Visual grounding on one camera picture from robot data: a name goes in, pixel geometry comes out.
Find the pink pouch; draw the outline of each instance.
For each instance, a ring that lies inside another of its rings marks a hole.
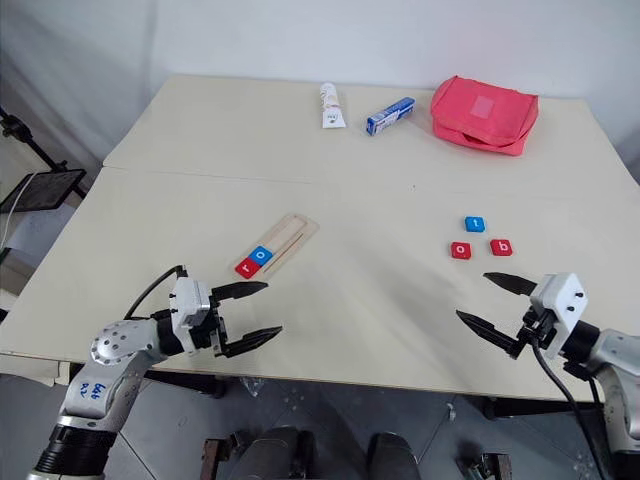
[[[455,76],[433,95],[431,115],[437,137],[520,155],[538,116],[538,97]]]

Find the white cable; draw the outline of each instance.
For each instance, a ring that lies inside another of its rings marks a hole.
[[[4,226],[4,234],[2,235],[2,241],[0,242],[0,252],[2,252],[2,250],[4,250],[4,242],[7,239],[7,232],[9,231],[9,221],[11,220],[11,215],[13,214],[13,211],[15,210],[16,205],[18,205],[18,201],[20,200],[20,197],[22,196],[22,193],[27,189],[27,187],[31,183],[31,180],[33,180],[33,177],[35,177],[37,174],[38,174],[38,172],[34,172],[29,177],[29,180],[27,180],[27,183],[25,183],[22,186],[22,188],[20,189],[20,192],[18,193],[18,196],[13,201],[13,205],[11,206],[11,210],[9,210],[9,215],[7,215],[7,223]]]

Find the toothpaste tube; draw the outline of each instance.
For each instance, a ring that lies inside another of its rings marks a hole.
[[[413,111],[415,99],[404,97],[399,102],[367,118],[367,133],[374,136]]]
[[[336,86],[333,83],[322,84],[320,99],[322,100],[322,128],[346,127],[338,102],[338,92],[336,92]]]

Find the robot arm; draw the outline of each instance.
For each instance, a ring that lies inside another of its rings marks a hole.
[[[104,478],[109,450],[149,368],[169,356],[212,345],[215,356],[232,357],[259,347],[282,330],[258,330],[227,343],[224,320],[218,315],[220,302],[266,286],[239,282],[214,288],[209,295],[202,282],[179,273],[169,309],[104,328],[91,343],[87,363],[69,385],[49,445],[28,480]]]
[[[640,337],[597,327],[579,320],[587,296],[572,273],[546,275],[540,284],[504,273],[485,273],[498,286],[527,295],[531,307],[517,338],[493,324],[458,311],[480,337],[517,359],[527,344],[539,345],[549,359],[561,355],[565,370],[589,380],[596,378],[605,393],[604,419],[616,478],[637,478],[640,471]]]

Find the white wall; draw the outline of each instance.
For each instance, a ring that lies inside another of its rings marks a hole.
[[[640,178],[637,0],[0,0],[2,102],[93,172],[174,72],[586,97]]]

